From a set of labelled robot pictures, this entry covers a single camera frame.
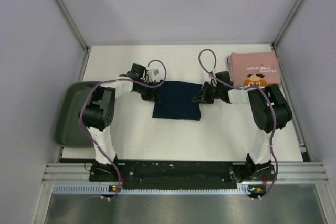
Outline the dark green plastic bin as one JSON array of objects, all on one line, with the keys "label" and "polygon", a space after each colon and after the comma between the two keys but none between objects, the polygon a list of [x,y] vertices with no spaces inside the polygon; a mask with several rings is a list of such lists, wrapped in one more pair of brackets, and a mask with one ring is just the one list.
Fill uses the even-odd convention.
[{"label": "dark green plastic bin", "polygon": [[76,82],[68,87],[56,123],[54,139],[57,145],[66,148],[90,148],[92,141],[86,136],[88,130],[79,126],[79,112],[89,91],[96,81]]}]

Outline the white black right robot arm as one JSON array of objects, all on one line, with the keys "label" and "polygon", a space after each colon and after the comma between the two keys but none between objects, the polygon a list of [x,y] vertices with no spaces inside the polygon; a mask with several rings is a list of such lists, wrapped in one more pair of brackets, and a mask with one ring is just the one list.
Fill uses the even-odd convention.
[{"label": "white black right robot arm", "polygon": [[213,104],[216,99],[228,104],[250,106],[257,126],[254,142],[247,153],[244,166],[235,166],[232,171],[233,180],[256,180],[266,172],[272,171],[275,132],[283,129],[292,119],[291,108],[280,88],[276,84],[249,84],[246,88],[234,88],[229,72],[222,71],[216,73],[214,79],[203,84],[192,102]]}]

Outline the left aluminium frame post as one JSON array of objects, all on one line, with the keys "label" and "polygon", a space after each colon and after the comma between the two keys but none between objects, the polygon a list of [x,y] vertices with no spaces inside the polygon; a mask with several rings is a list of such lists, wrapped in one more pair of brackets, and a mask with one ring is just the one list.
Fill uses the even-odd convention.
[{"label": "left aluminium frame post", "polygon": [[68,25],[70,31],[72,32],[74,38],[76,39],[77,43],[79,44],[80,48],[83,52],[87,52],[89,50],[89,46],[85,42],[83,36],[81,35],[74,19],[71,16],[70,11],[68,10],[65,2],[63,0],[54,0],[56,6],[58,7],[61,15],[63,16],[66,24]]}]

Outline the navy blue t-shirt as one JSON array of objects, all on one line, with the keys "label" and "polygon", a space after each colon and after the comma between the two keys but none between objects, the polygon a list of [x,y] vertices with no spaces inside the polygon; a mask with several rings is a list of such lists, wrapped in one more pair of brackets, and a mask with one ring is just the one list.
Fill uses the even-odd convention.
[{"label": "navy blue t-shirt", "polygon": [[198,102],[193,98],[199,93],[202,85],[180,81],[166,81],[158,87],[159,103],[153,108],[153,118],[192,120],[201,119]]}]

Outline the right aluminium frame post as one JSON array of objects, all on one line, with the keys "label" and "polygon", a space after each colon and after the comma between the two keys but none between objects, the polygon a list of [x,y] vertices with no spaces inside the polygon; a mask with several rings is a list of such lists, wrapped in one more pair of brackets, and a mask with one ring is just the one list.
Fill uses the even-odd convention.
[{"label": "right aluminium frame post", "polygon": [[277,36],[275,37],[274,41],[271,44],[274,50],[280,45],[281,41],[283,40],[285,34],[287,33],[293,21],[295,20],[296,16],[298,15],[305,1],[306,0],[296,0],[295,1],[280,31],[278,32]]}]

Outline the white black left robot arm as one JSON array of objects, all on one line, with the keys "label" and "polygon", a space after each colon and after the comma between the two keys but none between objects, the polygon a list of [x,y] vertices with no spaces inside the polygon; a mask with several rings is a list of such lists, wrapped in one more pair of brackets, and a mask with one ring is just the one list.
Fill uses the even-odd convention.
[{"label": "white black left robot arm", "polygon": [[158,69],[151,69],[150,64],[142,66],[134,63],[126,74],[99,82],[88,89],[88,96],[79,112],[79,127],[95,148],[95,161],[91,169],[94,179],[99,182],[115,179],[122,181],[110,132],[116,99],[136,92],[143,100],[158,103],[160,99],[157,88],[165,82],[167,76],[166,68],[163,70],[164,78],[158,81]]}]

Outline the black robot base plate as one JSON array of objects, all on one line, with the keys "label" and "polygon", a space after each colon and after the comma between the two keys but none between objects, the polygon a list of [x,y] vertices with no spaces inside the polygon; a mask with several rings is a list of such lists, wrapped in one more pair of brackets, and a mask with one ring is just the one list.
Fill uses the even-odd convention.
[{"label": "black robot base plate", "polygon": [[93,162],[91,182],[115,182],[123,189],[235,189],[240,182],[264,185],[275,177],[272,164],[253,168],[245,162],[118,160],[116,166]]}]

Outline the aluminium front frame rail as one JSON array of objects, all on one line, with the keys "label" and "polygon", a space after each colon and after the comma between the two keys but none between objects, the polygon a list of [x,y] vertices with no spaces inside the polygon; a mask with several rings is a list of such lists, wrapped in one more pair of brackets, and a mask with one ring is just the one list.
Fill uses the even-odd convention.
[{"label": "aluminium front frame rail", "polygon": [[[90,164],[49,163],[43,182],[86,183],[89,181]],[[277,184],[325,184],[329,181],[322,162],[280,162]]]}]

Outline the aluminium frame post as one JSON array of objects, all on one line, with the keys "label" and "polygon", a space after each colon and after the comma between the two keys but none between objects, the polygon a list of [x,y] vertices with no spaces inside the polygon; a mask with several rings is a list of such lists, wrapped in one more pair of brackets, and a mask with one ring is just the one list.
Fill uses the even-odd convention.
[{"label": "aluminium frame post", "polygon": [[54,0],[56,6],[58,7],[61,15],[63,16],[66,24],[68,25],[70,31],[72,32],[74,38],[76,39],[77,43],[79,44],[80,48],[83,52],[87,52],[89,50],[89,46],[85,42],[83,36],[81,35],[74,19],[71,16],[70,11],[68,10],[65,2],[63,0]]},{"label": "aluminium frame post", "polygon": [[296,0],[295,1],[280,31],[278,32],[277,36],[275,37],[274,41],[271,44],[274,50],[280,45],[281,41],[283,40],[285,34],[287,33],[293,21],[295,20],[296,16],[298,15],[305,1],[306,0]]}]

